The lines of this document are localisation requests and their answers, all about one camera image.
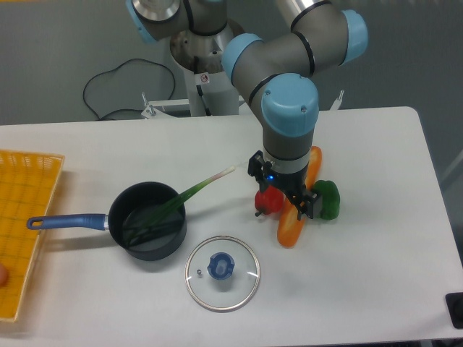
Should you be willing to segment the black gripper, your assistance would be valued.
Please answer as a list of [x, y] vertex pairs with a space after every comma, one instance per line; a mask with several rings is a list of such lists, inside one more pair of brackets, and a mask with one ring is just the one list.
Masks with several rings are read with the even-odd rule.
[[303, 216], [317, 218], [323, 209], [323, 197], [318, 192], [309, 192], [306, 187], [310, 150], [302, 157], [283, 160], [273, 157], [266, 150], [257, 151], [248, 161], [247, 172], [259, 184], [255, 194], [255, 216], [268, 215], [266, 192], [272, 186], [283, 192], [291, 203], [296, 203], [297, 220]]

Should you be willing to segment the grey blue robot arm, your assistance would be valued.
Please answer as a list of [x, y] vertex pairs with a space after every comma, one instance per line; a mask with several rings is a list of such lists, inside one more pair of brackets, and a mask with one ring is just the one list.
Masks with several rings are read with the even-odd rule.
[[240, 101], [249, 106], [263, 129], [263, 149], [248, 165], [260, 189], [277, 188], [299, 215], [319, 215], [322, 197], [305, 181], [319, 113], [311, 78], [365, 52], [364, 19], [329, 1], [278, 1], [289, 33], [266, 42], [229, 19], [225, 1], [126, 6], [145, 41], [169, 40], [193, 116], [232, 115]]

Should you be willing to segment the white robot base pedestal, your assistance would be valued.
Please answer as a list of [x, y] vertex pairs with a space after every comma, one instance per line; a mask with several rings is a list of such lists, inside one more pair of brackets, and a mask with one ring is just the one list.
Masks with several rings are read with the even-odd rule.
[[171, 57], [183, 71], [192, 116], [228, 116], [239, 111], [239, 92], [222, 66], [225, 48], [243, 28], [229, 18], [208, 20], [205, 27], [170, 28], [142, 22], [156, 40], [169, 38]]

